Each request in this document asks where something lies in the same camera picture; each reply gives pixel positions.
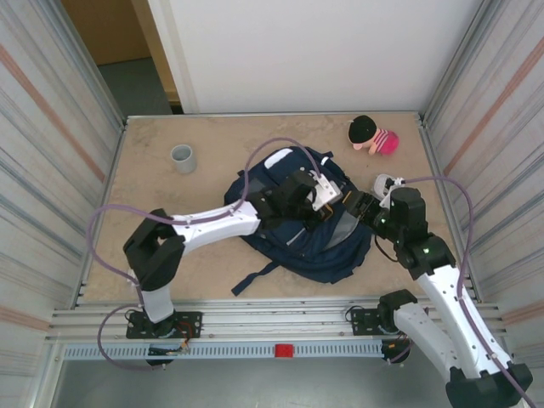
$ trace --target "cable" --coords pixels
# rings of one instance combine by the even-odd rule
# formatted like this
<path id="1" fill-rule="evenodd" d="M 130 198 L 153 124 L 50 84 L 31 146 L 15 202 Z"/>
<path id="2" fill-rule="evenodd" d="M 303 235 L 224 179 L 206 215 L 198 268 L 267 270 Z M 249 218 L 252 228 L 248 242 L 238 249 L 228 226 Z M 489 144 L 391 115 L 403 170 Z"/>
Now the cable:
<path id="1" fill-rule="evenodd" d="M 389 364 L 393 364 L 395 361 L 400 360 L 406 353 L 408 353 L 411 348 L 414 346 L 414 342 L 410 340 L 410 344 L 408 344 L 408 347 L 402 350 L 399 354 L 395 355 L 392 359 L 388 360 Z"/>
<path id="2" fill-rule="evenodd" d="M 125 312 L 125 320 L 129 323 L 133 323 L 131 320 L 130 320 L 130 314 L 134 313 L 134 312 L 138 312 L 138 310 L 136 309 L 129 309 Z"/>
<path id="3" fill-rule="evenodd" d="M 230 210 L 227 210 L 227 211 L 225 211 L 225 212 L 223 212 L 221 214 L 214 215 L 214 216 L 211 216 L 211 217 L 193 219 L 193 220 L 191 220 L 191 223 L 192 224 L 202 224 L 202 223 L 209 223 L 209 222 L 212 222 L 212 221 L 217 221 L 218 219 L 221 219 L 223 217 L 230 216 L 231 212 L 236 211 L 238 208 L 240 208 L 242 206 L 244 200 L 247 198 L 247 194 L 249 192 L 249 167 L 250 167 L 253 159 L 255 158 L 257 153 L 262 148 L 264 148 L 265 146 L 270 145 L 272 143 L 280 142 L 280 141 L 293 143 L 294 145 L 298 146 L 303 151 L 303 153 L 308 157 L 309 161 L 312 163 L 312 167 L 314 168 L 314 170 L 315 170 L 315 172 L 317 174 L 317 177 L 321 176 L 321 171 L 318 168 L 315 159 L 312 157 L 312 155 L 309 153 L 309 151 L 303 145 L 298 143 L 295 139 L 284 138 L 284 137 L 269 139 L 266 142 L 260 144 L 257 147 L 257 149 L 255 149 L 253 151 L 253 153 L 247 159 L 246 166 L 244 167 L 244 189 L 242 190 L 240 200 Z M 120 269 L 110 265 L 109 263 L 107 263 L 96 252 L 96 248 L 94 248 L 94 245 L 93 245 L 94 225 L 95 225 L 96 221 L 98 220 L 99 215 L 101 213 L 107 211 L 107 210 L 120 210 L 120 211 L 124 211 L 124 212 L 127 212 L 127 213 L 133 213 L 133 214 L 140 215 L 140 216 L 148 218 L 148 219 L 152 219 L 153 221 L 156 221 L 157 223 L 162 223 L 162 224 L 188 225 L 188 222 L 185 221 L 185 220 L 176 221 L 176 220 L 173 220 L 173 219 L 170 219 L 170 218 L 157 217 L 156 215 L 149 214 L 148 212 L 139 210 L 138 208 L 125 206 L 125 205 L 122 205 L 122 204 L 106 204 L 106 205 L 104 205 L 102 207 L 97 208 L 93 212 L 93 214 L 91 215 L 91 218 L 88 221 L 87 229 L 85 231 L 85 241 L 87 242 L 87 248 L 88 248 L 89 252 L 91 253 L 91 256 L 93 257 L 93 259 L 96 262 L 98 262 L 102 267 L 110 270 L 114 274 L 122 276 L 123 278 L 128 279 L 129 281 L 131 281 L 134 284 L 134 287 L 136 288 L 136 292 L 138 293 L 138 299 L 139 299 L 139 304 L 130 304 L 130 305 L 121 306 L 121 307 L 119 307 L 117 309 L 114 309 L 111 313 L 109 313 L 104 318 L 104 320 L 102 321 L 102 323 L 99 326 L 99 332 L 98 332 L 97 338 L 96 338 L 96 342 L 99 345 L 99 351 L 102 354 L 102 356 L 108 362 L 113 364 L 114 366 L 117 366 L 117 367 L 120 367 L 120 368 L 123 368 L 123 369 L 126 369 L 126 370 L 148 371 L 144 367 L 137 367 L 137 366 L 134 366 L 134 365 L 124 365 L 122 363 L 116 363 L 110 356 L 108 356 L 106 354 L 106 352 L 104 351 L 104 348 L 102 347 L 101 335 L 102 335 L 102 331 L 104 330 L 105 322 L 114 313 L 116 313 L 118 310 L 121 310 L 121 309 L 124 309 L 124 308 L 129 308 L 129 307 L 143 308 L 144 307 L 144 297 L 142 295 L 142 290 L 139 287 L 138 280 L 136 278 L 132 277 L 131 275 L 127 274 L 126 272 L 123 272 L 122 270 L 120 270 Z"/>
<path id="4" fill-rule="evenodd" d="M 102 331 L 104 330 L 106 322 L 110 319 L 111 316 L 113 316 L 115 313 L 117 313 L 119 310 L 126 309 L 126 308 L 137 308 L 138 305 L 135 303 L 130 304 L 123 304 L 122 306 L 119 306 L 118 308 L 113 309 L 110 313 L 106 315 L 104 320 L 102 320 L 102 323 L 100 323 L 99 326 L 99 332 L 96 336 L 96 343 L 99 346 L 99 352 L 104 356 L 104 358 L 111 364 L 113 364 L 115 367 L 122 368 L 123 370 L 130 370 L 130 371 L 153 371 L 153 367 L 150 366 L 140 366 L 140 365 L 132 365 L 132 364 L 123 364 L 119 361 L 113 360 L 104 350 L 104 347 L 102 346 Z"/>
<path id="5" fill-rule="evenodd" d="M 495 353 L 493 352 L 493 349 L 487 343 L 487 340 L 485 339 L 484 335 L 481 333 L 473 317 L 470 315 L 470 312 L 468 311 L 468 306 L 465 303 L 465 299 L 462 296 L 463 280 L 464 280 L 465 271 L 468 265 L 468 256 L 470 253 L 470 246 L 473 240 L 473 229 L 474 229 L 474 207 L 473 207 L 473 202 L 470 198 L 470 195 L 468 194 L 468 191 L 461 185 L 461 183 L 454 180 L 453 178 L 449 178 L 446 176 L 427 176 L 427 177 L 420 177 L 420 178 L 412 178 L 409 180 L 405 180 L 405 183 L 406 184 L 418 183 L 420 181 L 430 181 L 430 180 L 448 181 L 454 184 L 462 192 L 462 194 L 465 196 L 465 199 L 467 200 L 467 205 L 468 205 L 467 245 L 465 246 L 465 251 L 462 254 L 461 268 L 459 269 L 459 278 L 457 280 L 457 288 L 456 288 L 457 299 L 459 300 L 459 305 L 461 306 L 462 312 L 465 314 L 468 324 L 472 327 L 474 334 L 476 335 L 478 340 L 482 343 L 482 346 L 484 347 L 485 351 L 491 357 L 491 359 L 496 364 L 498 369 L 501 371 L 502 375 L 512 384 L 514 389 L 518 391 L 519 395 L 521 395 L 521 397 L 527 402 L 530 408 L 536 408 L 535 402 L 521 388 L 521 386 L 518 384 L 515 378 L 512 377 L 512 375 L 508 372 L 507 368 L 504 365 L 502 365 L 502 363 L 496 357 L 494 357 Z"/>
<path id="6" fill-rule="evenodd" d="M 348 322 L 348 323 L 351 323 L 352 321 L 350 319 L 348 319 L 348 314 L 349 312 L 351 312 L 352 310 L 354 309 L 361 309 L 361 310 L 365 310 L 365 308 L 363 308 L 362 306 L 359 306 L 358 304 L 356 304 L 355 306 L 352 306 L 351 308 L 349 308 L 348 310 L 346 310 L 346 313 L 345 315 L 343 316 L 344 319 Z"/>
<path id="7" fill-rule="evenodd" d="M 190 326 L 189 323 L 186 321 L 179 321 L 178 325 L 185 325 L 187 326 L 187 336 L 185 336 L 185 345 L 189 345 L 189 340 L 193 338 L 193 328 Z M 178 330 L 181 332 L 181 334 L 184 334 L 184 329 L 181 326 L 177 326 Z"/>
<path id="8" fill-rule="evenodd" d="M 374 243 L 376 244 L 376 248 L 380 250 L 380 252 L 382 253 L 382 255 L 389 259 L 391 262 L 396 262 L 398 263 L 399 260 L 398 259 L 395 259 L 393 257 L 391 257 L 387 252 L 384 251 L 384 249 L 382 248 L 382 246 L 378 243 L 377 241 L 377 235 L 374 235 Z"/>

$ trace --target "white wall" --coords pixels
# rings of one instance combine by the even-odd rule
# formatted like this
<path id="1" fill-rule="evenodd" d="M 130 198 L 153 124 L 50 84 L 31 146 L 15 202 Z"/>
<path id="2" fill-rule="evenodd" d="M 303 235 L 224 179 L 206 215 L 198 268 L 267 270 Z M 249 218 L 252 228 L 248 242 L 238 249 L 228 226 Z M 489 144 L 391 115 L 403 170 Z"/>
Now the white wall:
<path id="1" fill-rule="evenodd" d="M 420 110 L 480 0 L 149 0 L 188 113 Z"/>

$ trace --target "metal wall panel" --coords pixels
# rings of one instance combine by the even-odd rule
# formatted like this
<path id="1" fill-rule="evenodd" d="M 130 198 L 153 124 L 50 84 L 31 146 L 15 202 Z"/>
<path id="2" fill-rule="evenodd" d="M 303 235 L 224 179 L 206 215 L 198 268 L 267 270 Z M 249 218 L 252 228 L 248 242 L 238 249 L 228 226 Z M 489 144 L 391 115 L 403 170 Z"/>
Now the metal wall panel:
<path id="1" fill-rule="evenodd" d="M 493 2 L 425 123 L 474 203 L 473 279 L 513 352 L 544 367 L 544 2 Z M 448 186 L 462 231 L 464 198 Z M 542 378 L 533 387 L 542 396 Z"/>
<path id="2" fill-rule="evenodd" d="M 56 2 L 0 3 L 0 406 L 70 304 L 123 125 Z"/>

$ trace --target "backpack strap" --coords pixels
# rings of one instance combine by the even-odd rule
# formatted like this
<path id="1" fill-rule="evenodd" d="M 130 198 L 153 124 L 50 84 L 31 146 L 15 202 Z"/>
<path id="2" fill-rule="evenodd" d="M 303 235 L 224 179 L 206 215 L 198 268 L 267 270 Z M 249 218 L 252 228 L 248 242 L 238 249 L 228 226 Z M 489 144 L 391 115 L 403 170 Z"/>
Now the backpack strap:
<path id="1" fill-rule="evenodd" d="M 253 280 L 256 277 L 267 275 L 270 272 L 272 272 L 274 269 L 276 269 L 278 266 L 280 266 L 279 263 L 272 261 L 268 265 L 266 265 L 264 268 L 262 268 L 259 272 L 253 272 L 252 274 L 249 274 L 238 285 L 236 285 L 235 287 L 231 289 L 232 294 L 235 296 L 238 296 L 248 286 L 252 284 Z"/>

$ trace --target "black hat on toy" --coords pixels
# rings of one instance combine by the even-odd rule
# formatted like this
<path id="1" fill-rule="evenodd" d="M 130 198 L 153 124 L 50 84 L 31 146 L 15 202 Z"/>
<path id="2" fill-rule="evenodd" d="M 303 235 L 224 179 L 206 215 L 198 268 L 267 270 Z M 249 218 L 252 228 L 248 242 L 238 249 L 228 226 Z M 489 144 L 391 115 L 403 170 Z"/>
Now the black hat on toy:
<path id="1" fill-rule="evenodd" d="M 376 123 L 367 115 L 357 116 L 349 125 L 349 141 L 353 144 L 365 143 L 377 131 Z"/>

